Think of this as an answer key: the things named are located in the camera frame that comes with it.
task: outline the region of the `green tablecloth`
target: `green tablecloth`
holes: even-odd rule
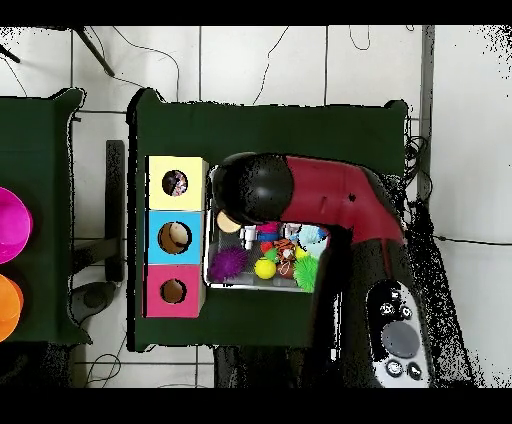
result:
[[[18,327],[7,341],[88,341],[68,316],[70,274],[70,117],[79,89],[48,99],[0,97],[0,186],[29,208],[34,229],[23,252],[0,265],[23,291]]]
[[[208,289],[197,319],[141,315],[146,155],[200,156],[210,166],[244,151],[292,153],[366,165],[382,173],[404,169],[403,101],[387,107],[234,106],[162,103],[141,89],[128,108],[130,124],[128,347],[149,344],[306,346],[311,295]]]

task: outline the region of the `circular hole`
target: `circular hole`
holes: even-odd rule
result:
[[[158,245],[171,255],[185,252],[192,242],[192,232],[183,222],[168,222],[158,232]]]
[[[185,300],[185,296],[187,295],[187,287],[183,284],[182,281],[173,278],[172,280],[167,280],[160,287],[160,296],[167,303],[180,303]]]
[[[187,176],[176,169],[168,171],[162,178],[162,189],[169,196],[181,196],[187,191]]]

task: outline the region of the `orange bowl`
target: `orange bowl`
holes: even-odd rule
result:
[[[0,342],[9,337],[18,325],[23,307],[19,286],[0,274]]]

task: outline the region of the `yellow ball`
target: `yellow ball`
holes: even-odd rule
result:
[[[254,273],[263,280],[272,278],[276,274],[276,270],[276,264],[267,258],[258,259],[254,264]]]
[[[304,256],[308,256],[307,252],[297,246],[295,248],[295,258],[302,259]]]

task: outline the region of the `yellow box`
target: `yellow box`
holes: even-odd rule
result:
[[[187,189],[178,196],[167,194],[162,180],[168,172],[185,175]],[[200,157],[149,156],[149,209],[167,211],[204,210],[208,164]]]

